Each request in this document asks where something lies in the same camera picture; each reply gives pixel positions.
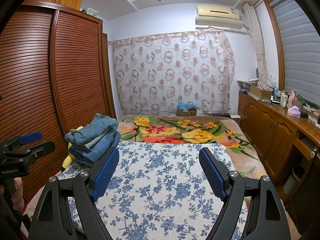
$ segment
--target hand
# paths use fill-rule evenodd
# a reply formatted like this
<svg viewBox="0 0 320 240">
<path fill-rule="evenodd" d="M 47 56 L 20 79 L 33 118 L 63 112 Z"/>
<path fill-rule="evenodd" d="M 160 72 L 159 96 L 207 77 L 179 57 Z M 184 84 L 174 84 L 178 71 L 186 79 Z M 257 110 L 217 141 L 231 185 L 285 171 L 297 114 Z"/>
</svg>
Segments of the hand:
<svg viewBox="0 0 320 240">
<path fill-rule="evenodd" d="M 22 198 L 23 190 L 22 190 L 22 179 L 21 178 L 15 178 L 13 180 L 14 187 L 16 188 L 16 191 L 12 195 L 12 203 L 13 203 L 13 209 L 17 211 L 21 211 L 24 207 L 24 199 Z M 4 193 L 4 187 L 0 185 L 0 194 Z"/>
</svg>

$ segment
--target wooden wardrobe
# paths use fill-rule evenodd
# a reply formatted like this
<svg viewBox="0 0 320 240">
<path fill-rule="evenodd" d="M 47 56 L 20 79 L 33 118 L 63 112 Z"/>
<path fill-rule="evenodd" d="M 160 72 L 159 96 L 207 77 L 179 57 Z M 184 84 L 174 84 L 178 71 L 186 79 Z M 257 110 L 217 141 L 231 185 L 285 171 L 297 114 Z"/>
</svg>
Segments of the wooden wardrobe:
<svg viewBox="0 0 320 240">
<path fill-rule="evenodd" d="M 0 141 L 42 132 L 54 153 L 23 180 L 30 199 L 68 155 L 65 133 L 96 113 L 115 118 L 102 21 L 50 2 L 26 0 L 0 35 Z"/>
</svg>

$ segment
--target floral blanket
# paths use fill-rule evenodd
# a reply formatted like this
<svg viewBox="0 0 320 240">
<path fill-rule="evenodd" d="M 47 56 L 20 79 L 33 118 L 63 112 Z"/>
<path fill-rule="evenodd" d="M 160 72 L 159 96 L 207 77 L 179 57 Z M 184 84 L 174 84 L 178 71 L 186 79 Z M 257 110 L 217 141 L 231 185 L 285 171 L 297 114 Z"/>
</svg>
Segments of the floral blanket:
<svg viewBox="0 0 320 240">
<path fill-rule="evenodd" d="M 234 170 L 219 144 L 120 142 L 120 159 L 104 197 L 95 203 L 114 240 L 205 240 L 222 208 L 200 166 L 202 147 Z M 60 176 L 76 176 L 85 166 L 73 163 Z M 82 231 L 74 198 L 74 224 Z M 233 240 L 240 239 L 247 217 L 245 204 Z"/>
<path fill-rule="evenodd" d="M 259 179 L 266 171 L 257 152 L 235 121 L 226 117 L 133 116 L 119 123 L 121 140 L 148 143 L 219 143 L 229 153 L 236 171 Z"/>
</svg>

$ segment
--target tied-back curtain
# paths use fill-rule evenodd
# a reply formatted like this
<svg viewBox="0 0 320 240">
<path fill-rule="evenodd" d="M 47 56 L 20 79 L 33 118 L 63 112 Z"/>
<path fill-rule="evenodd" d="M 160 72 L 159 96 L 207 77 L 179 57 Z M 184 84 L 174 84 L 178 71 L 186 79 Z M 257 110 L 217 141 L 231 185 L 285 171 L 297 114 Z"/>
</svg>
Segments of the tied-back curtain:
<svg viewBox="0 0 320 240">
<path fill-rule="evenodd" d="M 235 58 L 220 30 L 114 41 L 117 93 L 124 114 L 174 114 L 178 100 L 229 110 Z"/>
<path fill-rule="evenodd" d="M 266 54 L 264 50 L 263 37 L 261 32 L 260 23 L 256 10 L 253 6 L 246 3 L 243 6 L 244 15 L 247 18 L 248 25 L 251 31 L 254 48 L 256 50 L 256 56 L 258 61 L 259 81 L 257 86 L 261 87 L 266 85 L 268 81 L 268 70 L 266 64 Z"/>
</svg>

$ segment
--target window blind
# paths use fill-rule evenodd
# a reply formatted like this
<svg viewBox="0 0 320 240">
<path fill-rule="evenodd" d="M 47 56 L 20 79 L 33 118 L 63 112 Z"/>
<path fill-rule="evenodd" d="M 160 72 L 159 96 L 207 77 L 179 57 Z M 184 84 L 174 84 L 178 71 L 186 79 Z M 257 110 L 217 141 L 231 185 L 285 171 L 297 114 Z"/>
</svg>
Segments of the window blind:
<svg viewBox="0 0 320 240">
<path fill-rule="evenodd" d="M 278 21 L 285 64 L 285 90 L 320 105 L 320 37 L 294 0 L 269 3 Z"/>
</svg>

